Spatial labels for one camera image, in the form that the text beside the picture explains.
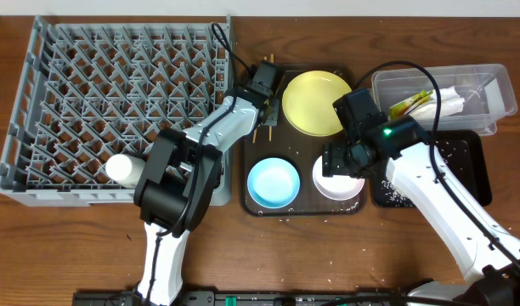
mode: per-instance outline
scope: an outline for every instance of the blue bowl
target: blue bowl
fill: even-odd
[[[260,206],[282,208],[296,198],[300,176],[288,161],[266,158],[251,169],[246,185],[252,199]]]

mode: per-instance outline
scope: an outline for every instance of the yellow bowl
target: yellow bowl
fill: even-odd
[[[339,76],[308,71],[294,78],[283,93],[283,112],[298,131],[330,136],[343,129],[332,104],[351,88]]]

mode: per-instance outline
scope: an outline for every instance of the wooden surface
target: wooden surface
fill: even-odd
[[[1,19],[0,155],[32,20]],[[50,19],[175,20],[187,19]],[[487,211],[520,238],[520,19],[237,18],[234,27],[237,53],[248,63],[274,53],[280,63],[343,63],[358,77],[388,60],[505,65],[519,111],[499,122],[496,135],[483,138],[494,194]],[[237,201],[237,179],[232,201],[210,209],[190,235],[183,269],[188,284],[341,292],[405,286],[424,277],[462,282],[455,260],[416,210],[369,203],[351,217],[253,218]],[[138,215],[134,205],[28,208],[0,195],[0,305],[67,305],[77,290],[134,286],[145,249]]]

